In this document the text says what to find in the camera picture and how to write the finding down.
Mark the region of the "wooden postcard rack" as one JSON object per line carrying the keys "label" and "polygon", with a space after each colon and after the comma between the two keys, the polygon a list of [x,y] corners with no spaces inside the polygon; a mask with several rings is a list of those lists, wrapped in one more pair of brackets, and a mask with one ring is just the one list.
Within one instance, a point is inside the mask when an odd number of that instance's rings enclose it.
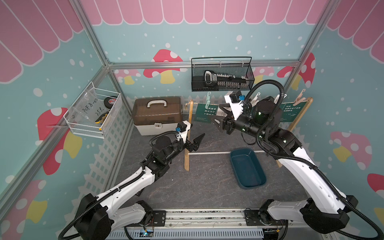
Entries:
{"label": "wooden postcard rack", "polygon": [[[303,108],[299,112],[299,114],[296,116],[296,118],[288,126],[288,128],[287,128],[288,131],[291,131],[291,132],[294,131],[294,129],[297,127],[300,120],[303,118],[304,114],[308,111],[308,109],[311,106],[311,104],[313,103],[313,101],[314,101],[314,99],[312,97],[309,97],[304,101],[305,105],[303,106]],[[182,109],[188,113],[188,115],[189,115],[188,121],[190,123],[192,122],[194,105],[198,105],[198,104],[199,104],[198,102],[194,103],[194,101],[191,99],[188,102],[186,102],[184,104],[184,106],[182,107]],[[188,140],[188,138],[190,138],[190,133],[191,132],[188,132],[188,134],[186,136],[187,148],[185,149],[185,153],[184,153],[184,165],[185,165],[185,170],[187,172],[190,170],[190,155],[192,155],[192,154],[190,154],[190,152],[191,152],[191,149],[194,145],[190,140]]]}

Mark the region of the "mint green clothespin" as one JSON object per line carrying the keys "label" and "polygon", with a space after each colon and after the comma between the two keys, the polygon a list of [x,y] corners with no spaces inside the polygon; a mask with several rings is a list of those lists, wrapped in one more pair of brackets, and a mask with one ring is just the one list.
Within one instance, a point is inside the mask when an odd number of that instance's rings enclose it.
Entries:
{"label": "mint green clothespin", "polygon": [[210,103],[211,103],[211,97],[210,97],[210,95],[211,95],[211,92],[208,92],[208,93],[207,93],[207,96],[206,96],[206,104],[205,104],[205,109],[206,109],[206,110],[209,108]]}

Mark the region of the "white postcard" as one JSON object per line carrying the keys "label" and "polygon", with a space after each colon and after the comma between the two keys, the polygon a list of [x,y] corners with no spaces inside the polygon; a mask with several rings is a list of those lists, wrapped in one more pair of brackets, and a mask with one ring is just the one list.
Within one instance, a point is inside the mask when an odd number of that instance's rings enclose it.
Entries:
{"label": "white postcard", "polygon": [[231,112],[231,107],[229,104],[220,104],[218,107],[216,116],[226,117],[230,112]]}

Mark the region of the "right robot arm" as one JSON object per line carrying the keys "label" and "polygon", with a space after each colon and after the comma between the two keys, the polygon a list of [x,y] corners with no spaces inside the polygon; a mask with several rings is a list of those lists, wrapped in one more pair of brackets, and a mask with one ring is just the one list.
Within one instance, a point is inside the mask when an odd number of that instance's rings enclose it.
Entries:
{"label": "right robot arm", "polygon": [[246,96],[241,91],[228,92],[225,104],[219,106],[226,116],[212,117],[221,132],[230,135],[238,130],[254,137],[255,144],[287,168],[310,195],[299,202],[267,200],[260,207],[260,215],[267,221],[304,222],[321,234],[337,232],[360,240],[360,236],[343,230],[352,212],[377,232],[376,240],[382,240],[381,228],[356,208],[358,200],[340,192],[314,164],[295,135],[279,127],[284,96],[285,89],[280,82],[264,80],[254,85]]}

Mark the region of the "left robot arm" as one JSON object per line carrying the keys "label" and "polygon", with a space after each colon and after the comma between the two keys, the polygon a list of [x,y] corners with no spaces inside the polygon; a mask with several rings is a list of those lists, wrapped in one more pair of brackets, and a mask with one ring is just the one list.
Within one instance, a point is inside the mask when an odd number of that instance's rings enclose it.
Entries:
{"label": "left robot arm", "polygon": [[88,194],[81,199],[76,216],[60,232],[59,240],[105,240],[118,228],[131,224],[145,226],[152,216],[152,208],[139,201],[127,210],[122,205],[144,188],[161,178],[170,168],[172,160],[184,150],[197,151],[205,134],[192,142],[188,132],[193,125],[179,122],[173,131],[167,131],[149,140],[150,153],[140,162],[140,167],[130,177],[115,187],[97,195]]}

